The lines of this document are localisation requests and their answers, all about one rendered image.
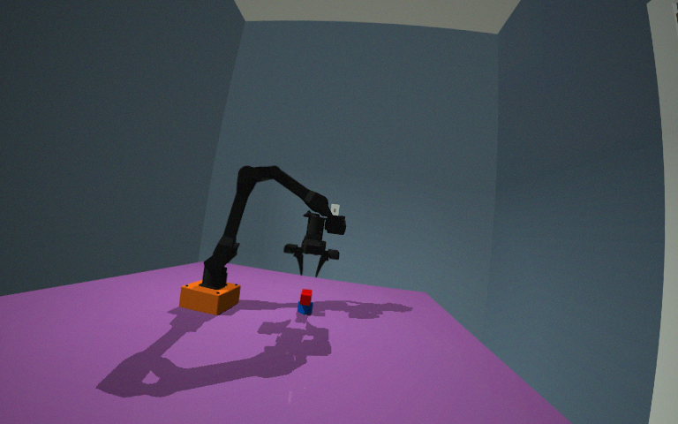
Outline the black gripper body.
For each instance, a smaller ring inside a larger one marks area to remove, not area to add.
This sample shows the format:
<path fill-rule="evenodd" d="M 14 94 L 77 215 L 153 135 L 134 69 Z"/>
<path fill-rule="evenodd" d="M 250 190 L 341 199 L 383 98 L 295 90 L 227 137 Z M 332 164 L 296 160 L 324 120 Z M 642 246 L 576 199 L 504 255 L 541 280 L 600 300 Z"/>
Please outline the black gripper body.
<path fill-rule="evenodd" d="M 306 235 L 309 235 L 309 239 L 315 239 L 315 237 L 318 237 L 320 242 L 322 241 L 323 232 L 306 231 Z M 298 247 L 298 245 L 287 244 L 284 248 L 284 252 L 286 254 L 294 254 L 297 256 L 301 256 L 303 254 L 303 249 L 301 249 L 301 247 Z M 321 256 L 321 259 L 329 258 L 332 260 L 339 260 L 340 253 L 337 250 L 328 249 L 325 252 L 319 252 L 318 255 Z"/>

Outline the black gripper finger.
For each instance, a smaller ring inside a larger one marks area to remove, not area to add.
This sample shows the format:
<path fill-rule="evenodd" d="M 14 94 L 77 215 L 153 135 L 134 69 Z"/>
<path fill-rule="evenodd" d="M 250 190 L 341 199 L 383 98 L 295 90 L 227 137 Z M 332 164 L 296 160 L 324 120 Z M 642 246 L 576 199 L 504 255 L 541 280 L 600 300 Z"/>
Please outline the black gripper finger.
<path fill-rule="evenodd" d="M 303 270 L 303 255 L 297 256 L 297 255 L 294 255 L 294 254 L 293 254 L 293 257 L 296 257 L 296 259 L 297 259 L 297 261 L 298 261 L 300 276 L 302 276 L 302 270 Z"/>
<path fill-rule="evenodd" d="M 321 269 L 321 267 L 322 267 L 322 265 L 324 264 L 325 261 L 328 261 L 328 259 L 321 259 L 321 257 L 320 257 L 320 261 L 319 261 L 318 268 L 317 268 L 317 270 L 316 270 L 316 275 L 315 275 L 315 277 L 317 277 L 317 275 L 318 275 L 318 273 L 319 273 L 319 271 L 320 271 L 320 269 Z"/>

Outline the blue cube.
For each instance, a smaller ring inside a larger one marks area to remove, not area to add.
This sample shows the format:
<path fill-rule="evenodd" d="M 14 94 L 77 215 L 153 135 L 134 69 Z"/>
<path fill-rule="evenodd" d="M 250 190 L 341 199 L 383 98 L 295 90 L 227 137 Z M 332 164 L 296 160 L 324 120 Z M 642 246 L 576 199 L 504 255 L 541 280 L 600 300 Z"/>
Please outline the blue cube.
<path fill-rule="evenodd" d="M 304 306 L 304 305 L 299 305 L 300 301 L 298 302 L 298 312 L 301 314 L 310 314 L 313 312 L 313 302 L 311 302 L 310 306 Z"/>

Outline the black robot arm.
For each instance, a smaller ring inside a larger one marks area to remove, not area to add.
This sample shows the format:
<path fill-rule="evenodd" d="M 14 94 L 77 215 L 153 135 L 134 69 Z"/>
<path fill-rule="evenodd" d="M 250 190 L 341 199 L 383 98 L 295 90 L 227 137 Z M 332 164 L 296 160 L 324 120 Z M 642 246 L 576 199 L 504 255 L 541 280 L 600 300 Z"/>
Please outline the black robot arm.
<path fill-rule="evenodd" d="M 328 233 L 339 235 L 345 233 L 345 216 L 334 216 L 328 207 L 328 199 L 325 196 L 307 189 L 277 166 L 244 166 L 238 172 L 237 193 L 225 231 L 212 256 L 204 262 L 203 280 L 202 284 L 198 286 L 217 290 L 228 285 L 226 284 L 227 268 L 224 265 L 237 255 L 237 249 L 240 245 L 240 243 L 237 243 L 237 232 L 248 197 L 257 183 L 272 178 L 298 196 L 312 211 L 328 217 L 320 217 L 319 214 L 311 213 L 308 210 L 303 215 L 308 217 L 307 231 L 323 232 L 325 223 L 325 230 Z M 325 252 L 326 241 L 319 242 L 318 237 L 312 239 L 309 238 L 309 235 L 305 235 L 301 249 L 303 249 L 304 254 L 318 255 L 319 252 Z"/>

